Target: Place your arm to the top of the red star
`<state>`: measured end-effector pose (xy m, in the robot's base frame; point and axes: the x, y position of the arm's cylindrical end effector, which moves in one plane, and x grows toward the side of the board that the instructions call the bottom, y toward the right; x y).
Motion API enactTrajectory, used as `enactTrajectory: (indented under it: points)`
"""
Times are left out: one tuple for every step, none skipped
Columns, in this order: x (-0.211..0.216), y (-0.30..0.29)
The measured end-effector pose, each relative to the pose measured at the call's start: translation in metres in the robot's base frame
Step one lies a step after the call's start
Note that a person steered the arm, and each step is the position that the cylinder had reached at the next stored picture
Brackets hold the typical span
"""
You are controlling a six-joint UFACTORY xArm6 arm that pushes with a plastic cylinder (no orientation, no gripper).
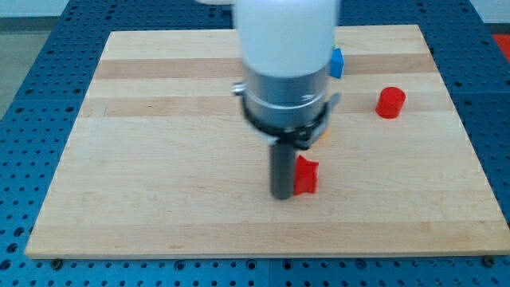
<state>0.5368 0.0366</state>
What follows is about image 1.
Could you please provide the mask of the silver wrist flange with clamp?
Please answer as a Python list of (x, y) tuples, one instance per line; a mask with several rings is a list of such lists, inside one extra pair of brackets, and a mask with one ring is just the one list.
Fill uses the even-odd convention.
[(245, 120), (270, 144), (308, 150), (326, 131), (340, 93), (328, 95), (328, 67), (299, 77), (273, 77), (242, 66), (232, 87)]

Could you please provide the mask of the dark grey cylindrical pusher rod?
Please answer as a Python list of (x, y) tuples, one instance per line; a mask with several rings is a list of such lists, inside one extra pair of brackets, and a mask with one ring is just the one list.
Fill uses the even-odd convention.
[(294, 191), (296, 151), (286, 143), (269, 148), (270, 192), (276, 199), (289, 199)]

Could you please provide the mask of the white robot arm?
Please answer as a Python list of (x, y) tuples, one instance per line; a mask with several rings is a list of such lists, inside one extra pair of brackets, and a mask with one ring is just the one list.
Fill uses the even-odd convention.
[(245, 120), (269, 142), (269, 189), (294, 192), (296, 152), (326, 130), (339, 95), (328, 97), (337, 0), (236, 1), (242, 82), (233, 86)]

